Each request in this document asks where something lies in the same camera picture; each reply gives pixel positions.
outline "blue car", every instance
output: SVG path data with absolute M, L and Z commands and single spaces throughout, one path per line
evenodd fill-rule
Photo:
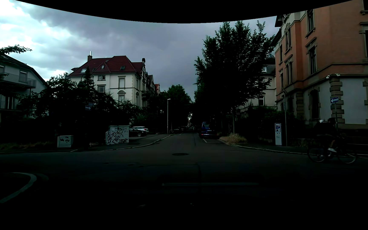
M 213 122 L 203 122 L 201 125 L 200 133 L 198 133 L 200 138 L 204 137 L 217 137 L 216 126 Z

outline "chimney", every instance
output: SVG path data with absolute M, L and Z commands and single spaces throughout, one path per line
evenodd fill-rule
M 92 59 L 92 51 L 90 51 L 90 55 L 88 55 L 88 61 Z

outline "parked car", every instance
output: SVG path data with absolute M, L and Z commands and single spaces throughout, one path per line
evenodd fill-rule
M 215 124 L 213 122 L 203 122 L 198 135 L 200 136 L 200 138 L 217 137 Z
M 143 137 L 147 135 L 146 131 L 138 130 L 137 128 L 130 127 L 129 128 L 129 137 Z
M 138 130 L 141 130 L 141 131 L 146 131 L 146 132 L 149 132 L 148 128 L 144 127 L 144 126 L 135 126 L 133 128 L 136 128 Z

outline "balcony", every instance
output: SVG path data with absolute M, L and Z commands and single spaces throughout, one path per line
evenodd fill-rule
M 1 111 L 15 111 L 16 102 L 13 99 L 7 101 L 0 101 L 0 112 Z
M 4 81 L 11 82 L 17 85 L 26 86 L 27 88 L 36 88 L 36 80 L 28 80 L 26 77 L 20 77 L 19 75 L 4 73 L 7 76 L 4 77 Z

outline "white car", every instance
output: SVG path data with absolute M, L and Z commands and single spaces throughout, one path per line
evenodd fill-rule
M 148 128 L 146 128 L 144 126 L 135 126 L 133 128 L 137 128 L 138 130 L 146 131 L 147 133 L 149 132 Z

